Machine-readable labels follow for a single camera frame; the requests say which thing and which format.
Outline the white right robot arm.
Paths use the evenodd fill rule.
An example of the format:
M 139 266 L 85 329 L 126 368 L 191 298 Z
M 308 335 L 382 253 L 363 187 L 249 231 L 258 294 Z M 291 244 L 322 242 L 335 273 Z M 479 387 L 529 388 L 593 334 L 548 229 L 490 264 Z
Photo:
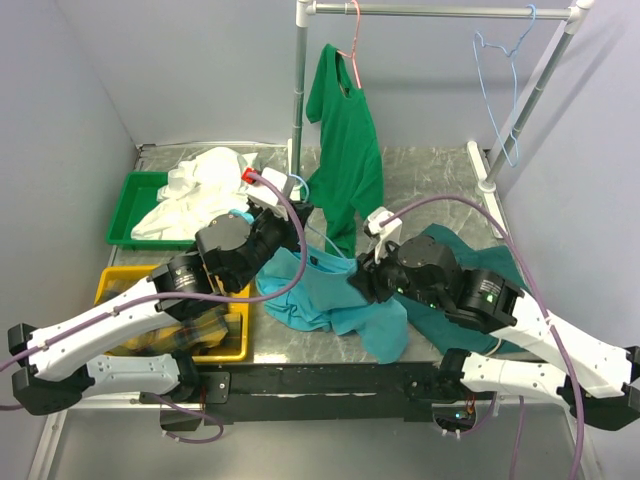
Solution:
M 531 294 L 498 273 L 461 267 L 429 236 L 388 241 L 357 259 L 348 282 L 369 303 L 399 294 L 441 311 L 450 322 L 505 340 L 537 361 L 446 351 L 439 390 L 457 399 L 493 391 L 560 405 L 587 425 L 617 431 L 639 418 L 638 347 L 595 339 L 555 314 L 544 316 Z

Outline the light blue t shirt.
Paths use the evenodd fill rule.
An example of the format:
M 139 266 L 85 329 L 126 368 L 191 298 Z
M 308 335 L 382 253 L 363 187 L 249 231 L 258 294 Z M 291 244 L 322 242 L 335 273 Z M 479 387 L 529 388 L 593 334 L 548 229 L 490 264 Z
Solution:
M 264 303 L 267 313 L 298 331 L 356 333 L 364 350 L 382 364 L 400 359 L 409 344 L 407 311 L 395 299 L 369 304 L 348 283 L 356 262 L 312 246 L 301 280 Z

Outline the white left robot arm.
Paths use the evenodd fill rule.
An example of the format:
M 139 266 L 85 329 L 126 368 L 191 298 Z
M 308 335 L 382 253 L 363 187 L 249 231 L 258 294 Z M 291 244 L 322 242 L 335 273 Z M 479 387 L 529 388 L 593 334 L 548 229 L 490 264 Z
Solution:
M 201 380 L 190 354 L 115 356 L 113 349 L 143 333 L 195 320 L 224 303 L 240 302 L 240 292 L 280 248 L 303 250 L 304 227 L 313 210 L 298 201 L 286 217 L 256 204 L 249 208 L 252 222 L 223 214 L 199 230 L 185 252 L 117 297 L 51 327 L 12 327 L 7 337 L 19 365 L 11 376 L 19 407 L 42 416 L 104 394 L 192 399 Z

